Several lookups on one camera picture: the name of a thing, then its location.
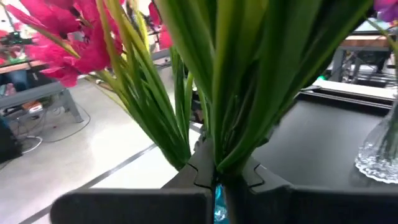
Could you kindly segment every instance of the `crystal vase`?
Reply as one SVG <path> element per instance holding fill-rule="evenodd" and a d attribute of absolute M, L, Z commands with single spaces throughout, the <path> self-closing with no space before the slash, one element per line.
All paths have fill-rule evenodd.
<path fill-rule="evenodd" d="M 369 133 L 359 148 L 355 166 L 374 180 L 398 184 L 398 106 Z"/>

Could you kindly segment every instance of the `black cable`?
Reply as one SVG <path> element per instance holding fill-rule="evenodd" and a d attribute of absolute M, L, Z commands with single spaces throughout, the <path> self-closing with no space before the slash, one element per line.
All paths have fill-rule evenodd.
<path fill-rule="evenodd" d="M 71 134 L 69 134 L 69 135 L 67 135 L 67 136 L 65 136 L 65 137 L 62 137 L 62 138 L 60 138 L 60 139 L 53 140 L 53 141 L 44 141 L 44 140 L 43 140 L 44 143 L 54 143 L 54 142 L 62 141 L 62 140 L 64 140 L 64 139 L 67 139 L 67 138 L 69 138 L 69 137 L 74 136 L 75 134 L 79 133 L 81 130 L 83 130 L 85 127 L 88 126 L 88 124 L 89 124 L 90 121 L 91 121 L 91 116 L 90 116 L 90 114 L 86 111 L 86 109 L 84 109 L 84 108 L 83 108 L 82 106 L 80 106 L 78 103 L 76 103 L 76 105 L 79 106 L 79 107 L 87 114 L 87 117 L 88 117 L 87 123 L 86 123 L 83 127 L 81 127 L 79 130 L 75 131 L 74 133 L 71 133 Z"/>

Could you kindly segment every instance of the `black tray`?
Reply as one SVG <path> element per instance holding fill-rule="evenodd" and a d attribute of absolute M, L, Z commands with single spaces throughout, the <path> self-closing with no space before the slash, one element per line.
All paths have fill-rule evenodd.
<path fill-rule="evenodd" d="M 392 100 L 342 91 L 300 93 L 271 140 L 253 157 L 294 185 L 391 188 L 354 166 L 358 147 L 388 113 Z"/>

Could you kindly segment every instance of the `pink flower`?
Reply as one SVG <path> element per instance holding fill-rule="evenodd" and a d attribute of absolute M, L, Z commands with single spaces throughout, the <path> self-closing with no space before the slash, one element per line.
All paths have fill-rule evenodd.
<path fill-rule="evenodd" d="M 49 65 L 42 73 L 48 77 L 56 78 L 65 86 L 76 85 L 77 77 L 80 74 L 102 70 L 110 65 L 110 58 L 104 41 L 104 31 L 97 10 L 95 0 L 59 1 L 47 0 L 21 0 L 32 16 L 28 16 L 20 10 L 7 6 L 11 12 L 23 23 L 34 25 L 51 33 L 63 37 L 77 52 L 80 58 L 72 57 L 62 47 L 55 44 L 41 34 L 34 38 L 35 45 L 26 47 L 26 54 L 35 60 L 40 60 Z M 90 23 L 89 27 L 83 26 L 76 29 L 79 24 L 75 17 L 68 11 L 61 9 L 74 3 L 74 7 Z M 123 47 L 119 36 L 118 27 L 106 10 L 109 26 L 114 34 L 114 44 L 119 53 Z M 72 32 L 79 31 L 83 41 L 75 40 Z"/>
<path fill-rule="evenodd" d="M 30 16 L 12 5 L 8 5 L 7 10 L 25 24 L 47 30 L 62 38 L 70 32 L 80 30 L 80 23 L 68 10 L 47 5 L 44 0 L 21 0 L 21 3 L 29 11 Z"/>
<path fill-rule="evenodd" d="M 73 7 L 75 0 L 46 0 L 46 3 L 53 4 L 61 9 L 69 10 Z"/>
<path fill-rule="evenodd" d="M 375 0 L 374 10 L 379 12 L 380 19 L 392 22 L 398 19 L 398 0 Z"/>

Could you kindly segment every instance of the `floor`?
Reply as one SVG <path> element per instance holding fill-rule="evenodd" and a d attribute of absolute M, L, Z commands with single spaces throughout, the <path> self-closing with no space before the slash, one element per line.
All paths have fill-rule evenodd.
<path fill-rule="evenodd" d="M 173 101 L 170 68 L 160 76 Z M 80 80 L 70 91 L 84 122 L 76 124 L 61 110 L 36 121 L 41 124 L 29 134 L 44 142 L 0 170 L 0 223 L 50 223 L 49 205 L 71 190 L 159 188 L 177 173 L 138 124 L 97 86 Z M 190 136 L 193 145 L 199 134 L 190 131 Z"/>

